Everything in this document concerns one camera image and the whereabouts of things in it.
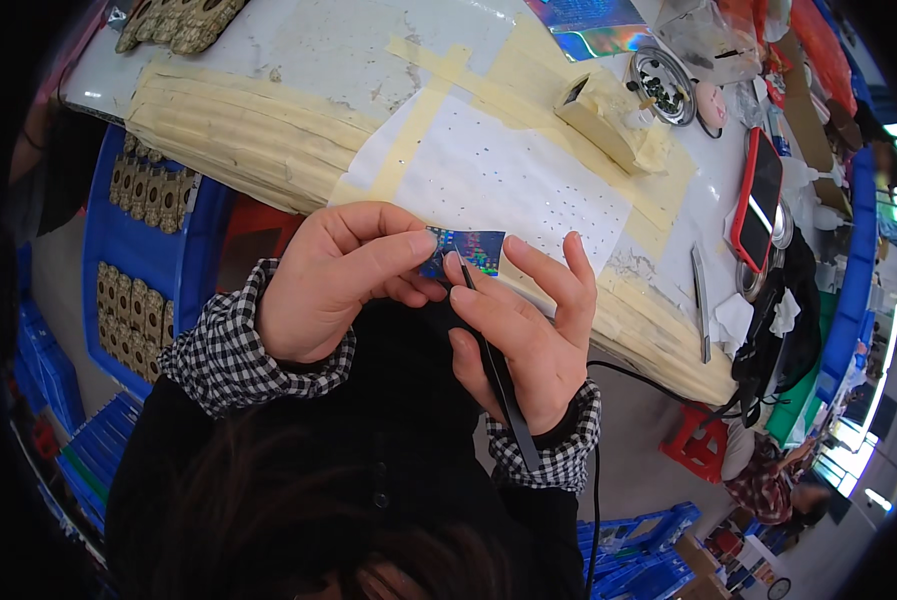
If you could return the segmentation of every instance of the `smartphone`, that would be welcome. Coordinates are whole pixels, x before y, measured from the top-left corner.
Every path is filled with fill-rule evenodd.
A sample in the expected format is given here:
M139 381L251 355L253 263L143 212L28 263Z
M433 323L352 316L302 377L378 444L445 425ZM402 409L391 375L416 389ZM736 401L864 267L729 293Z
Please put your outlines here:
M772 229L781 192L781 160L761 127L749 131L742 190L731 225L731 245L752 271L761 273L772 246Z

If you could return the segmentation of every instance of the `holographic sticker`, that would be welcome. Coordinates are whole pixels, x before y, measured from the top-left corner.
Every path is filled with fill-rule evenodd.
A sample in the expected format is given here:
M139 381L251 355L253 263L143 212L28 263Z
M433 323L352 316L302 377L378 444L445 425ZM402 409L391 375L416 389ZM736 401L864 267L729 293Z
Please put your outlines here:
M453 231L432 226L428 229L439 236L439 245L435 247L432 257L418 267L418 274L422 277L444 279L442 258L454 249L458 249L458 254L482 273L492 277L498 275L504 231Z
M654 44L631 0L525 0L570 61L634 52Z

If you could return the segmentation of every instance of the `finger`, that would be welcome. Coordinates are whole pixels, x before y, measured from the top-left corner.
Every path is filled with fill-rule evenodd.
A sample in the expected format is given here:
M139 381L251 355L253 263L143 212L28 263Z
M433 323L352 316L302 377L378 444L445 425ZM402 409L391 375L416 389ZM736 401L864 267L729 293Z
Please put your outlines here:
M394 301L412 308L421 308L428 303L428 296L412 287L412 284L400 277L392 277L382 284L385 295Z
M427 229L379 237L331 263L327 285L335 298L355 300L406 271L415 270L435 251Z
M549 338L541 323L532 322L490 295L461 285L453 287L449 297L455 313L481 331L510 361L528 361L545 352Z
M498 406L498 399L491 390L488 376L485 375L482 354L474 336L460 327L455 327L448 331L448 340L451 342L451 366L455 378L482 408L496 420L504 423L502 409Z
M542 324L545 323L548 325L548 320L538 312L538 308L532 306L530 302L528 302L524 297L519 295L513 289L509 288L507 285L502 283L501 281L496 280L494 277L491 277L481 269L478 269L470 262L467 262L468 274L471 276L471 281L475 285L475 289L485 294L486 296L490 296L505 306L512 308L515 312L520 314L522 317L527 318L529 321L534 323ZM448 280L454 285L460 285L462 287L467 287L465 282L465 276L462 274L462 267L459 263L458 253L456 251L451 251L442 258L442 266L445 271L445 275L448 277Z
M324 210L320 218L324 219L325 228L332 237L335 234L350 234L359 240L369 241L425 229L421 219L391 202L360 201Z
M441 283L434 279L430 279L429 277L421 276L418 274L417 270L404 272L401 274L401 278L411 283L412 287L422 294L425 294L432 302L440 303L446 296L448 296L448 290L446 290Z
M582 237L576 231L565 236L562 249L568 267L514 235L505 239L503 248L512 264L555 301L555 329L575 347L586 348L595 314L595 275Z

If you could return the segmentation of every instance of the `plaid shirt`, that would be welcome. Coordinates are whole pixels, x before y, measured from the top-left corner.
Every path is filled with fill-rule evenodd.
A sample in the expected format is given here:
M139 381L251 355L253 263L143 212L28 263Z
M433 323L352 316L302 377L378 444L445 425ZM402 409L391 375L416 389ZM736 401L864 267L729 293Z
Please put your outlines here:
M792 489L778 467L779 458L780 452L768 438L755 435L752 460L737 477L724 482L732 499L765 525L778 525L792 517ZM785 469L795 481L791 466Z
M258 301L278 268L279 259L258 262L245 287L216 294L202 309L198 324L181 333L158 356L158 366L217 419L229 408L278 399L314 399L344 383L355 356L355 333L309 373L282 369L265 353L255 332ZM575 394L579 417L574 432L563 442L538 450L541 466L528 471L514 436L501 422L486 419L489 453L496 467L492 479L500 485L561 488L580 495L587 480L586 459L601 432L602 403L591 379Z

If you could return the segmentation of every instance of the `checkered shirt cuff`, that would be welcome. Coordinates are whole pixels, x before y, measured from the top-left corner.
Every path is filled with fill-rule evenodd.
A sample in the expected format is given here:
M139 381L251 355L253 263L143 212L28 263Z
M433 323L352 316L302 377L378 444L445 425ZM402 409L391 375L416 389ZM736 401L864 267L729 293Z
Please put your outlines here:
M561 488L580 496L588 479L588 452L598 444L601 434L602 401L598 386L590 378L575 394L579 417L575 431L562 443L538 450L541 466L529 471L509 428L491 416L485 426L489 432L489 454L495 459L492 480L499 486L522 488Z
M158 366L213 418L232 407L292 397L324 396L348 378L355 355L351 329L311 372L289 372L265 353L255 332L258 301L278 268L279 259L258 261L245 287L215 294L194 328L178 335L158 355Z

